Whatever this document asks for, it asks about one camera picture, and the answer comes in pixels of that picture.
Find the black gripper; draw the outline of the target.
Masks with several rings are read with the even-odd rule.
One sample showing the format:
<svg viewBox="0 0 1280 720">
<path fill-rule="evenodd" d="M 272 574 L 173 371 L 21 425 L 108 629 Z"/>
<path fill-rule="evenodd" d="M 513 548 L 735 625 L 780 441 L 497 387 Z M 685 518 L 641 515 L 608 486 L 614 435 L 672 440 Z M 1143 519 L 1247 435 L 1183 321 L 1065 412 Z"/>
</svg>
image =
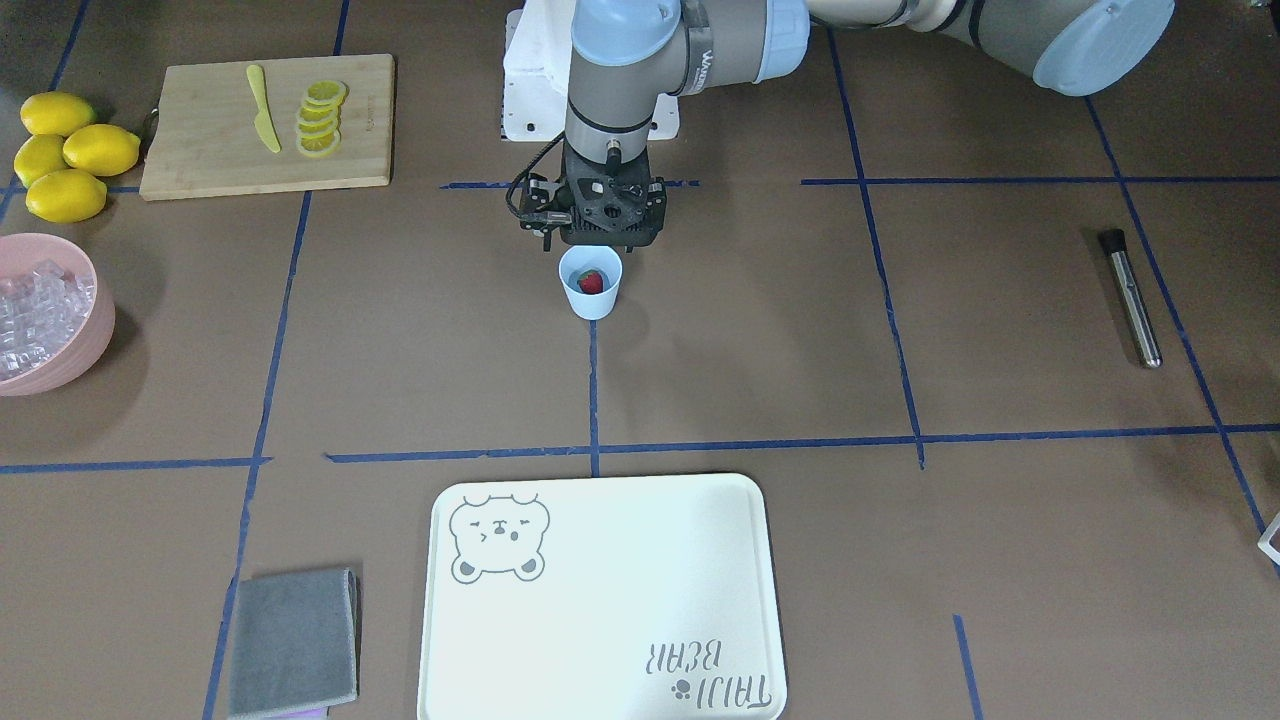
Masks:
<svg viewBox="0 0 1280 720">
<path fill-rule="evenodd" d="M 666 182 L 652 174 L 648 151 L 611 174 L 604 164 L 566 150 L 556 199 L 571 215 L 559 229 L 571 246 L 646 247 L 666 223 Z"/>
</svg>

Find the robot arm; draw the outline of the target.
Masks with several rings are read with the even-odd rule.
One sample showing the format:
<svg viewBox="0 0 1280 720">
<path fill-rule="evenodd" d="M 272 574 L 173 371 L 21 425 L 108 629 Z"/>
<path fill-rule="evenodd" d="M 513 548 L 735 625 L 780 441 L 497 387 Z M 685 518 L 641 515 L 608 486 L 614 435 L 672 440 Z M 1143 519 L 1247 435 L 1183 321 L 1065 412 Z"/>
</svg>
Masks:
<svg viewBox="0 0 1280 720">
<path fill-rule="evenodd" d="M 1133 70 L 1174 12 L 1171 1 L 580 1 L 561 176 L 544 213 L 572 246 L 650 245 L 667 204 L 648 159 L 658 99 L 787 76 L 813 26 L 943 35 L 1080 97 Z"/>
</svg>

